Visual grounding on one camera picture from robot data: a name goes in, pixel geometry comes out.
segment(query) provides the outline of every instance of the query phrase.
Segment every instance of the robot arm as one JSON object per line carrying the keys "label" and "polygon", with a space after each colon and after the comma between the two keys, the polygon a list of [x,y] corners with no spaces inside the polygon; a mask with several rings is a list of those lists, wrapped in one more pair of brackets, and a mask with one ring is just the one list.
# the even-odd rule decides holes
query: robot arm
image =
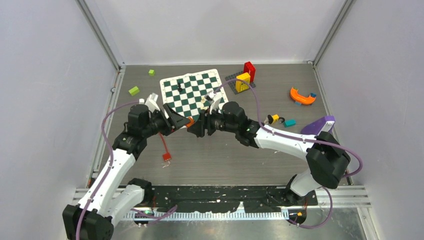
{"label": "robot arm", "polygon": [[[150,202],[154,196],[152,184],[146,180],[134,178],[128,182],[125,190],[112,199],[116,189],[128,170],[134,165],[141,152],[147,146],[147,138],[161,133],[168,136],[190,122],[189,119],[174,112],[167,104],[163,110],[156,104],[158,95],[152,93],[141,104],[131,107],[128,122],[123,132],[113,143],[113,163],[111,157],[101,170],[97,181],[77,205],[67,205],[62,213],[68,239],[76,238],[77,223],[83,207],[91,199],[84,215],[80,230],[81,240],[111,239],[114,227],[135,205]],[[94,189],[97,193],[91,198]]]}
{"label": "robot arm", "polygon": [[[288,203],[295,204],[307,193],[321,186],[330,189],[338,186],[350,161],[347,153],[338,148],[305,142],[308,139],[339,144],[331,134],[323,131],[318,136],[302,135],[269,126],[267,128],[271,132],[267,132],[257,121],[248,119],[244,109],[236,102],[227,102],[221,112],[217,111],[221,97],[220,93],[213,92],[205,96],[211,103],[210,107],[203,109],[199,119],[187,128],[189,133],[204,137],[206,130],[208,135],[216,130],[231,132],[245,146],[273,149],[305,160],[309,169],[293,176],[284,190]],[[112,165],[109,164],[109,157],[98,181],[94,182],[87,194],[77,205],[67,205],[64,209],[62,216],[68,239],[76,238],[77,222],[88,200],[91,202],[83,216],[81,240],[111,239],[114,227],[131,208],[139,203],[150,202],[153,198],[152,184],[134,178],[118,197],[112,199],[124,175],[147,146],[147,138],[157,133],[168,136],[190,123],[189,119],[177,114],[167,104],[163,105],[163,110],[159,109],[157,99],[158,96],[152,93],[145,102],[141,99],[141,104],[131,107],[128,122],[124,124],[123,132],[112,146]],[[275,133],[298,137],[303,141],[281,137]],[[99,185],[96,195],[91,199],[92,192]]]}
{"label": "robot arm", "polygon": [[[215,103],[221,100],[219,92],[210,92],[205,98],[211,107],[201,111],[199,120],[187,129],[189,133],[204,137],[206,130],[209,136],[216,130],[231,132],[245,146],[277,150],[307,162],[309,168],[293,176],[286,186],[284,194],[291,204],[321,186],[335,189],[339,185],[350,162],[349,155],[336,147],[305,141],[319,140],[338,145],[330,133],[322,131],[319,135],[304,135],[267,126],[269,132],[261,128],[259,122],[249,119],[236,102],[227,102],[220,112],[217,111]],[[281,137],[278,133],[302,140]]]}

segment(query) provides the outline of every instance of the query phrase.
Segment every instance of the green and white checkered board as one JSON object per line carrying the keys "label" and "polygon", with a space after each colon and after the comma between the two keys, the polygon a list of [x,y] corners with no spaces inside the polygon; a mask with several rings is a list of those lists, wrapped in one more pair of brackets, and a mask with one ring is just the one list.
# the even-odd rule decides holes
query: green and white checkered board
{"label": "green and white checkered board", "polygon": [[[181,92],[178,91],[178,83],[181,83]],[[192,117],[197,121],[200,108],[210,105],[208,101],[201,102],[202,96],[217,89],[221,84],[220,75],[216,69],[165,78],[160,80],[162,101],[181,116]],[[220,92],[222,99],[218,106],[219,110],[228,102],[224,88],[221,88]]]}

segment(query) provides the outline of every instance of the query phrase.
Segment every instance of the red connector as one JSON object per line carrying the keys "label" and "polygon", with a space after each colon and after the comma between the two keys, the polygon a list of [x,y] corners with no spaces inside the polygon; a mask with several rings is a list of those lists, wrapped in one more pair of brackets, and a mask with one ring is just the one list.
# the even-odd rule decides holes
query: red connector
{"label": "red connector", "polygon": [[162,134],[160,132],[159,132],[159,136],[160,136],[160,139],[162,139],[162,143],[163,143],[163,146],[165,147],[165,151],[166,151],[166,153],[162,155],[163,161],[168,162],[169,160],[172,159],[171,153],[168,151],[168,147],[167,147],[167,144],[165,142],[165,138],[164,138],[164,136],[162,136]]}
{"label": "red connector", "polygon": [[162,157],[163,157],[163,160],[164,160],[165,162],[168,162],[169,160],[171,160],[171,154],[170,154],[169,152],[164,153],[164,154],[162,155]]}

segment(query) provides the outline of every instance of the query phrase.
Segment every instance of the orange curved block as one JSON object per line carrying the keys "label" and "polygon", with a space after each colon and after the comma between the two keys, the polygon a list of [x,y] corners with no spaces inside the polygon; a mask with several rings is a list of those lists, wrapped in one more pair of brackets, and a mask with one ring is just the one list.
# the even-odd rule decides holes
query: orange curved block
{"label": "orange curved block", "polygon": [[311,105],[313,102],[315,102],[315,99],[317,98],[311,95],[309,95],[308,97],[302,96],[298,93],[298,90],[294,87],[292,87],[290,90],[290,97],[296,102],[304,104],[304,105]]}
{"label": "orange curved block", "polygon": [[188,119],[190,120],[190,122],[185,125],[187,128],[195,124],[195,120],[191,116],[189,116]]}

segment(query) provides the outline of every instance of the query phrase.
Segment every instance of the green lego block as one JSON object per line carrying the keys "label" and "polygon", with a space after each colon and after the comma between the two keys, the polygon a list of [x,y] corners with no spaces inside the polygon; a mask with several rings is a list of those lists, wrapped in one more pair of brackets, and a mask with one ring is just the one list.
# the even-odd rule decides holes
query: green lego block
{"label": "green lego block", "polygon": [[129,94],[131,94],[131,96],[134,96],[134,95],[136,95],[140,92],[140,89],[137,86],[135,86],[135,87],[131,88],[128,92],[129,92]]}

